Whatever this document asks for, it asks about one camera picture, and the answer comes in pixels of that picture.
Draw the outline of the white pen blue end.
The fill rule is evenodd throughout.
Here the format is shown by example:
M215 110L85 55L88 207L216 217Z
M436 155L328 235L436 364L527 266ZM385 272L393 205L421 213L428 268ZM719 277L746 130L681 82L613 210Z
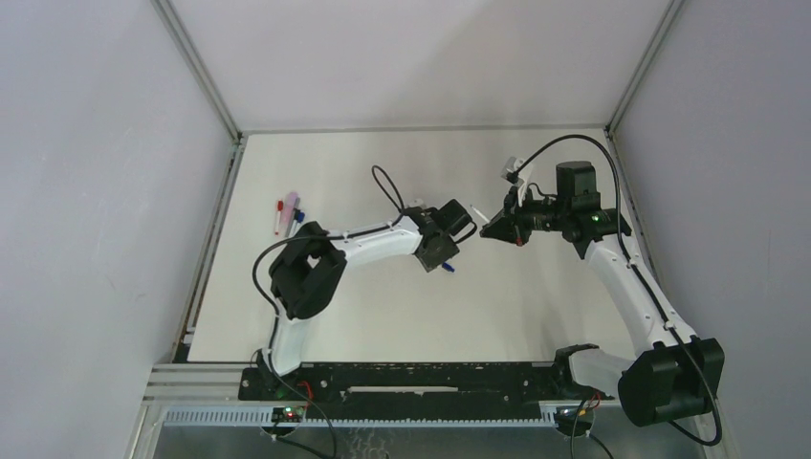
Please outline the white pen blue end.
M301 211L301 212L303 213L303 220L304 220L305 219L305 213L303 211ZM297 236L298 231L299 231L299 229L300 229L300 227L301 227L301 225L303 223L303 220L302 220L301 223L296 223L296 222L293 221L293 223L291 225L291 228L290 228L290 235L289 235L290 239L293 239L295 236Z

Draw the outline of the pink highlighter pen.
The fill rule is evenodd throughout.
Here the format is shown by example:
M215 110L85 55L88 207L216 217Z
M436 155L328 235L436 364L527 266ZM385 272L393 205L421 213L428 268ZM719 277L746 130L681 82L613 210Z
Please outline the pink highlighter pen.
M283 209L281 212L280 225L286 227L289 224L291 216L294 213L298 193L296 191L289 192L284 200Z

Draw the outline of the white pen red end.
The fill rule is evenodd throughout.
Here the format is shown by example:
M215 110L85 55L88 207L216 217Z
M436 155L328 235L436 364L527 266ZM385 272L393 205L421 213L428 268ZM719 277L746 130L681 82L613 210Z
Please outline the white pen red end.
M276 211L276 206L275 206L275 213L274 213L274 235L276 235L276 236L278 236L278 235L279 235L279 226L280 226L280 221L281 221L281 216L282 216L283 210L282 210L282 211L280 211L280 212L279 212L279 211Z

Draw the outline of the grey pen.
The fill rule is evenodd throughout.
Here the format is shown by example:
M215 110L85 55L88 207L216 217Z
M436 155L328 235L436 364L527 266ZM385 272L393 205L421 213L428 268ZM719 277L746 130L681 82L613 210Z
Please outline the grey pen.
M290 228L291 228L291 225L293 223L293 220L292 220L293 212L294 212L295 208L299 207L299 203L300 203L300 197L297 196L296 199L294 200L294 203L293 203L292 207L291 207L290 216L289 216L289 219L288 219L288 224L287 224L287 227L286 227L285 233L284 233L285 238L288 238L289 235L290 235Z

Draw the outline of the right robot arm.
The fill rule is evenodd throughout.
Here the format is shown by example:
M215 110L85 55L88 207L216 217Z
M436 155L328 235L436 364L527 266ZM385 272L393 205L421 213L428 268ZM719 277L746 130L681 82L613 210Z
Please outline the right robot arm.
M511 188L481 236L522 247L535 231L560 233L608 291L634 350L629 360L595 344L560 349L564 380L618 399L635 426L715 413L724 352L716 339L698 337L664 297L621 212L603 208L593 165L558 164L557 192L542 199L531 193L532 170L522 159L506 162L502 176Z

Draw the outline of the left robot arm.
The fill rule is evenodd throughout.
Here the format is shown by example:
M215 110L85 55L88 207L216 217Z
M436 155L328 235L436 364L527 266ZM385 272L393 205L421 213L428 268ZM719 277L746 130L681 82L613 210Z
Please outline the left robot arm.
M359 229L327 230L309 222L271 245L252 264L252 284L274 311L261 362L277 377L297 371L312 320L350 269L412 256L430 273L448 264L476 229L468 211L452 199L440 208L405 207L392 220Z

